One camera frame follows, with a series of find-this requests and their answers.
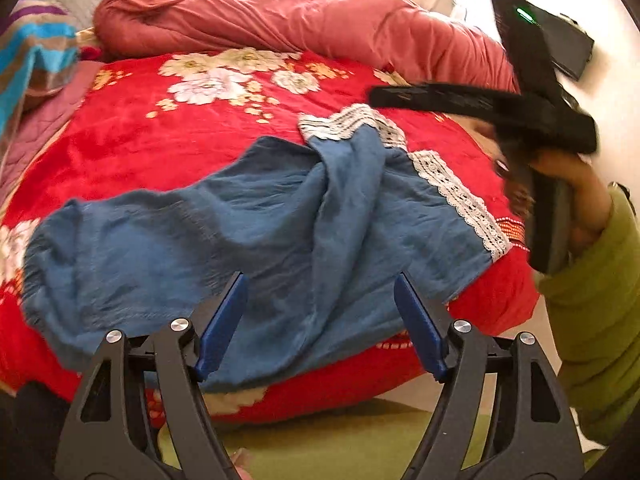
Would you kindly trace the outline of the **green sleeved right forearm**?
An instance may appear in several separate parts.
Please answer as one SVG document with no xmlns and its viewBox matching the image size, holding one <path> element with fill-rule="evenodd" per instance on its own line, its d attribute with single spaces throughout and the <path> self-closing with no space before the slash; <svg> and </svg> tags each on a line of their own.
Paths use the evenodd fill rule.
<svg viewBox="0 0 640 480">
<path fill-rule="evenodd" d="M 579 427 L 609 445 L 639 402 L 639 228 L 624 193 L 600 238 L 560 272 L 540 279 L 559 380 Z"/>
</svg>

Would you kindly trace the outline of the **left hand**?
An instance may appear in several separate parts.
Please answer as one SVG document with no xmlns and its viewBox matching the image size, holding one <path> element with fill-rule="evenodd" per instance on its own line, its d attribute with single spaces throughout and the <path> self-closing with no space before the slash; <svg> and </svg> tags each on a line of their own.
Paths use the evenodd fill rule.
<svg viewBox="0 0 640 480">
<path fill-rule="evenodd" d="M 241 480 L 253 480 L 248 471 L 248 461 L 250 456 L 245 448 L 238 448 L 230 455 L 231 463 Z"/>
</svg>

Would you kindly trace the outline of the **right hand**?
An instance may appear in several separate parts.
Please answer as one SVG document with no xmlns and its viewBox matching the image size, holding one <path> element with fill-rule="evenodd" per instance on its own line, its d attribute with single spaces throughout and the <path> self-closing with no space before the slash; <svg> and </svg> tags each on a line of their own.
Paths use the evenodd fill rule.
<svg viewBox="0 0 640 480">
<path fill-rule="evenodd" d="M 510 211 L 526 220 L 533 211 L 534 199 L 526 186 L 518 182 L 506 160 L 495 160 L 496 171 L 503 178 L 503 189 Z M 588 162 L 576 154 L 542 150 L 529 166 L 552 178 L 568 183 L 573 190 L 572 223 L 568 249 L 573 258 L 581 256 L 601 236 L 611 217 L 612 198 L 606 186 Z"/>
</svg>

